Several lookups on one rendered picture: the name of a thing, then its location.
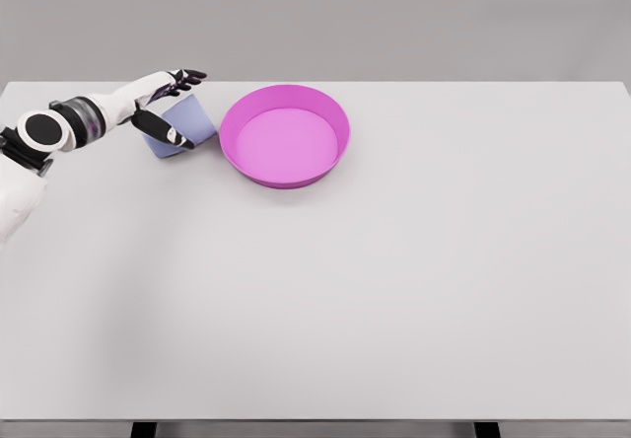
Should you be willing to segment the lavender cup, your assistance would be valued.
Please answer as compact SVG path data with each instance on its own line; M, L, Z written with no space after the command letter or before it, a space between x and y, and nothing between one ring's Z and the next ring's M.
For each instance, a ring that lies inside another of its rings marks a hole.
M180 134L195 146L217 135L217 129L206 113L202 104L194 95L190 95L173 104L170 108L155 113L166 120ZM159 159L185 152L184 148L158 141L147 134L142 134L150 150Z

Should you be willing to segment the pink plate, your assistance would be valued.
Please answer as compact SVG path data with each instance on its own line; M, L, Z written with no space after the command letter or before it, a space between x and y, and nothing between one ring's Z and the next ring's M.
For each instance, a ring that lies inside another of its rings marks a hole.
M246 94L219 130L227 160L251 181L277 189L325 177L344 156L350 135L349 117L333 97L292 84Z

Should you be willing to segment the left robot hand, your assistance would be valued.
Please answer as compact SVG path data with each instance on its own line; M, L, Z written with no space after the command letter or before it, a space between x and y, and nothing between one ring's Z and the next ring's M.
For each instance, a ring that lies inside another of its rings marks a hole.
M135 80L114 95L123 103L114 118L116 125L130 120L141 132L170 145L190 150L194 143L184 137L167 121L146 109L151 102L164 97L177 97L199 85L207 74L198 70L178 69L159 71Z

